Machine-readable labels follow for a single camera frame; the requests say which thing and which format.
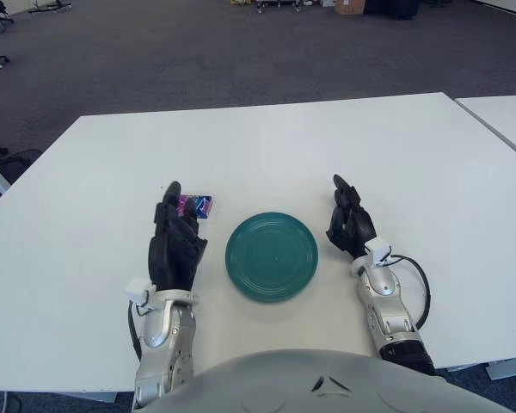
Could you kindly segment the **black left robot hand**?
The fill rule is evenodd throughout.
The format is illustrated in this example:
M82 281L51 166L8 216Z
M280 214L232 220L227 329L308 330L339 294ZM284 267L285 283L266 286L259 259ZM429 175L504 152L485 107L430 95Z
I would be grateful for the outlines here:
M187 200L179 213L180 198L181 184L173 181L156 205L148 269L158 291L190 291L207 246L207 241L199 236L195 202Z

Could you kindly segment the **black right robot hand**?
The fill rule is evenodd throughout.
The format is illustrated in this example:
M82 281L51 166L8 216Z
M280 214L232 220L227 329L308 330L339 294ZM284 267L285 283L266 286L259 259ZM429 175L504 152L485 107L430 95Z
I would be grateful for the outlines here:
M354 186L334 175L335 208L326 235L329 241L353 259L366 254L366 243L377 236L370 214L360 205Z

